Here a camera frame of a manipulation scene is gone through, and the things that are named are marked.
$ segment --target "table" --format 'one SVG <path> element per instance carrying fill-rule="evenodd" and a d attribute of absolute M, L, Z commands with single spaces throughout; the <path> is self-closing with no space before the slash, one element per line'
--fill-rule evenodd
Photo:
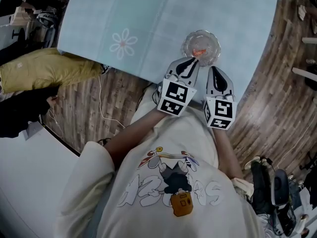
<path fill-rule="evenodd" d="M 154 83 L 182 57 L 187 35 L 215 34 L 216 66 L 233 81 L 236 101 L 259 63 L 277 0 L 70 0 L 58 49 L 98 61 Z M 194 99 L 206 93 L 208 67 L 200 69 Z"/>

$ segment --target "clear glass dish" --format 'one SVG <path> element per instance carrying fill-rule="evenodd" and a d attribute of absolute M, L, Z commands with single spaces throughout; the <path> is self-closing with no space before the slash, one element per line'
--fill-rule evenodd
<path fill-rule="evenodd" d="M 187 36 L 182 47 L 182 53 L 186 57 L 195 57 L 193 54 L 194 50 L 206 50 L 205 53 L 196 57 L 202 67 L 214 64 L 221 53 L 217 37 L 206 30 L 192 32 Z"/>

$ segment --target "hand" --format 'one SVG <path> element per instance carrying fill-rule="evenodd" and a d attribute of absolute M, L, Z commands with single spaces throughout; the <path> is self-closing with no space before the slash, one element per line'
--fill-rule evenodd
<path fill-rule="evenodd" d="M 48 102 L 48 104 L 50 105 L 50 107 L 54 106 L 57 102 L 58 102 L 59 98 L 58 96 L 51 96 L 51 97 L 48 97 L 46 99 L 46 101 Z"/>

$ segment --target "forearm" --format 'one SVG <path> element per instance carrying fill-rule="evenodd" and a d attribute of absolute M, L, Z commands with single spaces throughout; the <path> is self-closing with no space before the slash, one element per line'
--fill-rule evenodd
<path fill-rule="evenodd" d="M 160 112 L 155 108 L 126 127 L 124 131 L 113 137 L 105 145 L 116 169 L 120 167 L 128 152 L 136 147 L 149 131 L 166 115 L 166 113 Z"/>
<path fill-rule="evenodd" d="M 213 129 L 216 148 L 219 157 L 219 170 L 224 172 L 229 179 L 241 178 L 243 174 L 225 130 Z"/>

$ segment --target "light blue tablecloth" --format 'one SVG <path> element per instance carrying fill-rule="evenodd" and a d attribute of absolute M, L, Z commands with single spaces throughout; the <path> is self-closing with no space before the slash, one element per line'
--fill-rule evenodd
<path fill-rule="evenodd" d="M 216 66 L 231 78 L 239 101 L 263 53 L 277 0 L 70 0 L 58 48 L 149 81 L 162 81 L 182 57 L 187 35 L 215 34 L 221 45 Z M 206 93 L 201 68 L 195 99 Z"/>

